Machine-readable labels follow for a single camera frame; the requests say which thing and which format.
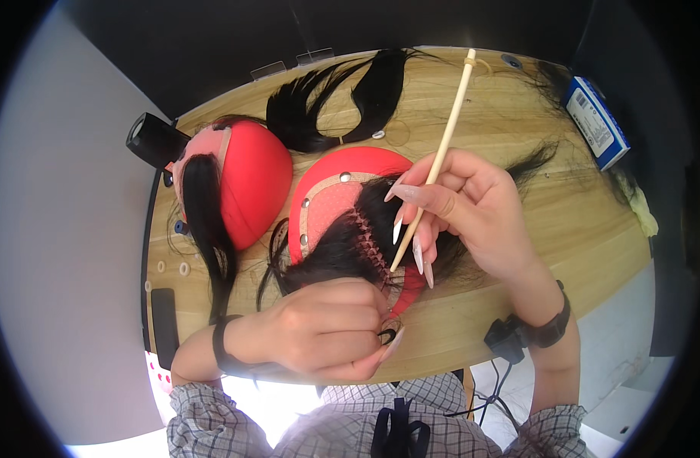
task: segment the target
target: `wooden stick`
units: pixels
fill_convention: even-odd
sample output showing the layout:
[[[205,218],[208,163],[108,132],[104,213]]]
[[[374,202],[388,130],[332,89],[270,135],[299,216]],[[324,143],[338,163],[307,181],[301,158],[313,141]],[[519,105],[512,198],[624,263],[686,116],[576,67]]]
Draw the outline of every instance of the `wooden stick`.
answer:
[[[467,92],[467,86],[469,85],[469,77],[472,75],[472,67],[474,66],[474,56],[476,51],[470,49],[467,53],[467,58],[464,59],[464,71],[462,72],[462,80],[459,82],[459,88],[457,89],[457,96],[454,99],[454,105],[452,105],[452,113],[449,115],[449,121],[446,122],[446,128],[444,129],[444,135],[441,137],[441,143],[439,144],[439,149],[436,152],[436,157],[431,165],[431,171],[429,172],[429,177],[426,179],[427,185],[432,185],[439,175],[439,169],[441,169],[441,164],[444,162],[444,156],[446,156],[446,150],[449,149],[449,142],[452,141],[452,135],[454,135],[454,127],[457,125],[457,119],[459,119],[459,112],[462,109],[462,102],[464,102],[464,94]],[[424,214],[424,210],[419,208],[416,212],[416,217],[410,223],[409,227],[406,229],[406,233],[403,235],[403,239],[400,241],[398,246],[398,252],[396,252],[396,257],[393,259],[393,264],[391,264],[391,272],[395,272],[396,268],[400,264],[403,254],[406,253],[406,249],[409,247],[410,239],[414,236],[416,228],[418,227],[418,222],[421,220],[421,215]]]

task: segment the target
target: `black wrist strap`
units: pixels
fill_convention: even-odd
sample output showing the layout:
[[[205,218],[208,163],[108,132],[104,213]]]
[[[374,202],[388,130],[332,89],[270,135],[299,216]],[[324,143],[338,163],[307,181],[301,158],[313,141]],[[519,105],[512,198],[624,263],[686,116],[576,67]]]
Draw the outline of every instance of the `black wrist strap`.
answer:
[[[548,348],[561,340],[561,337],[566,333],[566,325],[569,324],[571,317],[571,305],[564,292],[564,284],[560,280],[556,280],[556,283],[564,295],[564,309],[561,310],[561,313],[543,326],[533,327],[527,323],[523,326],[523,334],[526,334],[528,343],[539,348]]]
[[[533,327],[525,323],[517,315],[511,314],[506,321],[496,319],[490,326],[484,343],[495,354],[517,364],[525,358],[523,348],[533,344],[539,348],[547,348],[561,340],[566,333],[566,326],[571,317],[571,305],[564,291],[564,284],[556,280],[561,293],[564,295],[564,309],[561,313],[543,326]]]
[[[218,369],[223,372],[228,372],[228,368],[234,368],[235,362],[238,361],[234,357],[227,354],[223,336],[225,335],[225,326],[241,315],[218,316],[213,330],[213,353],[215,361],[217,361]]]

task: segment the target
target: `checkered shirt sleeve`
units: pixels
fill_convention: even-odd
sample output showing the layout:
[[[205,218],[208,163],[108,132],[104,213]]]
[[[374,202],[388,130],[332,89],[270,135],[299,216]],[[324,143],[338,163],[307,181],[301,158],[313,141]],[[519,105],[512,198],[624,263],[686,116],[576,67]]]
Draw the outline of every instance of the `checkered shirt sleeve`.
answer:
[[[203,383],[177,386],[177,416],[167,426],[170,456],[179,458],[271,456],[266,434],[222,390]]]
[[[536,412],[520,427],[518,438],[505,450],[506,456],[586,456],[586,443],[579,435],[586,411],[580,405],[557,405]]]

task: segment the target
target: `hand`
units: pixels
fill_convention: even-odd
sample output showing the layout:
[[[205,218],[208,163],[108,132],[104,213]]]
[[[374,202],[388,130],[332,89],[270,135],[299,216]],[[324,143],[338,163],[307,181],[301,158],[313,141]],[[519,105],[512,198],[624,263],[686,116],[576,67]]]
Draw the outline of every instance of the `hand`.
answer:
[[[244,363],[276,362],[292,371],[367,380],[397,347],[377,334],[386,298],[363,279],[311,284],[269,310],[228,323],[225,349]]]
[[[472,152],[446,152],[435,185],[424,185],[436,154],[416,162],[393,185],[389,196],[400,197],[396,222],[409,224],[420,206],[425,213],[414,235],[414,257],[430,273],[440,231],[458,235],[475,262],[505,281],[538,263],[523,222],[523,207],[510,175]]]

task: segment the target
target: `long acrylic nail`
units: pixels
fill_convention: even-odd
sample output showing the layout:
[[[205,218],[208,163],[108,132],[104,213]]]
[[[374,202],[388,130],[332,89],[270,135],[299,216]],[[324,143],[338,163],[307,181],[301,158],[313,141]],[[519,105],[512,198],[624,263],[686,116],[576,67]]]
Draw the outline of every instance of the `long acrylic nail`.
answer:
[[[434,271],[431,268],[431,263],[424,261],[424,276],[426,276],[426,283],[429,284],[429,289],[434,289]]]
[[[404,171],[400,177],[398,177],[397,180],[393,183],[393,186],[400,185],[401,180],[408,174],[408,171]],[[383,198],[383,202],[388,202],[391,197],[393,197],[393,186],[391,186],[390,189],[388,189],[388,194]]]
[[[393,195],[401,198],[404,202],[408,202],[414,205],[418,205],[420,203],[418,199],[420,197],[421,188],[419,188],[418,186],[394,185],[391,188],[391,192],[393,193]]]
[[[395,353],[396,349],[398,348],[398,345],[400,344],[400,339],[403,337],[403,331],[405,331],[405,327],[401,327],[400,331],[398,331],[398,334],[396,334],[396,338],[393,339],[393,342],[388,346],[386,349],[386,352],[383,353],[383,356],[381,356],[380,363],[385,361],[386,359],[390,358],[393,353]]]
[[[421,242],[418,241],[418,235],[414,235],[414,260],[416,260],[416,267],[418,267],[418,273],[424,274],[424,258],[421,254]]]
[[[398,242],[398,236],[400,235],[400,226],[401,223],[403,222],[403,216],[401,215],[400,217],[397,217],[398,221],[395,222],[393,225],[393,245],[395,245],[396,242]]]

